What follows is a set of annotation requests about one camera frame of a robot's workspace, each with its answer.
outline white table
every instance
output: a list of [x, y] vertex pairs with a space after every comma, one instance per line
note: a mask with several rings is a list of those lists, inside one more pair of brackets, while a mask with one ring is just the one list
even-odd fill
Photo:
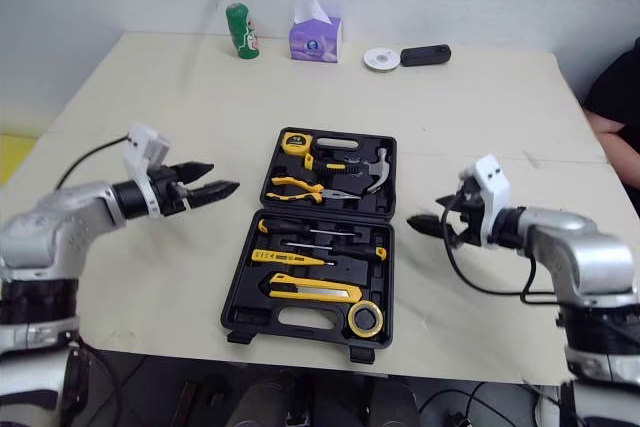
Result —
[[[418, 376], [559, 383], [568, 373], [555, 309], [483, 296], [451, 271], [441, 241], [405, 219], [452, 193], [457, 173], [488, 152], [518, 205], [573, 210], [633, 246], [640, 224], [549, 53], [453, 47], [442, 66], [365, 69], [370, 45], [346, 44], [340, 64], [288, 59], [262, 40], [260, 57], [235, 57], [224, 37], [122, 37], [38, 141], [0, 196], [2, 220], [30, 208], [89, 148], [134, 121], [171, 139], [167, 161], [212, 161], [240, 181], [230, 198], [161, 221], [138, 219], [99, 239], [81, 279], [88, 342], [147, 354]], [[258, 335], [226, 341], [220, 312], [258, 201], [278, 131], [298, 126], [398, 140], [394, 340], [372, 366], [342, 346]], [[69, 180], [124, 180], [120, 149]], [[494, 288], [519, 288], [528, 263], [513, 252], [464, 247], [462, 269]], [[540, 270], [539, 286], [549, 286]]]

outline black shirt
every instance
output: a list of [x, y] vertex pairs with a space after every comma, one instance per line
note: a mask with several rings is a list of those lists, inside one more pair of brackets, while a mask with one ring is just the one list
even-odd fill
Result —
[[[625, 124], [618, 134], [640, 153], [640, 47], [622, 54], [598, 77], [584, 108]], [[629, 185], [624, 188], [640, 215], [640, 190]]]

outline black toolbox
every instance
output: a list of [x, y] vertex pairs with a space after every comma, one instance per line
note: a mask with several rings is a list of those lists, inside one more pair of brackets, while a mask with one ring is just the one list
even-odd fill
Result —
[[[283, 145], [296, 153], [285, 153]], [[395, 246], [389, 221], [395, 209], [396, 154], [396, 141], [392, 137], [294, 127], [282, 129], [260, 193], [265, 208], [253, 216], [221, 315], [222, 325], [231, 330], [227, 336], [229, 342], [248, 344], [258, 333], [336, 342], [349, 346], [352, 362], [366, 364], [374, 362], [375, 349], [391, 343]], [[382, 157], [388, 169], [384, 169]], [[367, 193], [384, 175], [386, 180], [382, 185], [375, 192]], [[321, 189], [317, 187], [320, 184], [325, 189], [361, 198], [320, 200], [317, 193], [311, 195], [300, 185], [289, 183], [291, 179], [274, 185], [274, 178], [294, 178], [315, 186], [315, 190]], [[296, 200], [277, 198], [305, 193], [307, 195]], [[313, 230], [355, 235], [274, 233], [265, 227], [282, 221]], [[338, 251], [353, 247], [377, 249], [374, 256], [367, 252], [367, 259], [363, 259], [362, 256], [336, 255], [327, 249], [288, 246], [285, 242], [332, 247]], [[291, 255], [282, 256], [273, 251]], [[301, 261], [301, 265], [279, 262], [285, 257], [297, 262], [300, 256], [334, 265], [307, 265], [308, 259]], [[340, 289], [335, 284], [316, 285], [315, 280], [349, 284], [349, 289]], [[316, 295], [325, 300], [315, 300]], [[338, 295], [343, 296], [340, 301], [327, 301], [337, 299]], [[331, 320], [333, 328], [283, 323], [279, 316], [286, 307], [320, 311]]]

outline white disc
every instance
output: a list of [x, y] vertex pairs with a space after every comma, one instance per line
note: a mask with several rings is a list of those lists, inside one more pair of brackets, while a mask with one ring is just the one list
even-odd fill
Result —
[[400, 65], [400, 57], [398, 54], [384, 47], [367, 50], [364, 53], [363, 60], [367, 67], [382, 72], [393, 70]]

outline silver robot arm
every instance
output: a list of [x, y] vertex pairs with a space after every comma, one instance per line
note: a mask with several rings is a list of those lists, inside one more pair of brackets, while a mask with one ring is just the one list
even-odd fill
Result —
[[162, 217], [229, 196], [236, 182], [184, 184], [213, 165], [162, 165], [168, 142], [135, 125], [125, 146], [133, 180], [62, 189], [0, 229], [0, 424], [69, 425], [86, 404], [87, 352], [76, 315], [91, 243], [128, 219]]
[[544, 265], [560, 310], [557, 325], [567, 334], [567, 365], [577, 377], [561, 389], [561, 426], [640, 426], [640, 304], [628, 246], [577, 214], [510, 207], [509, 182], [493, 156], [460, 178], [459, 191], [438, 202], [445, 213], [460, 212], [465, 231], [456, 234], [434, 215], [409, 224], [446, 236], [448, 249], [502, 246]]

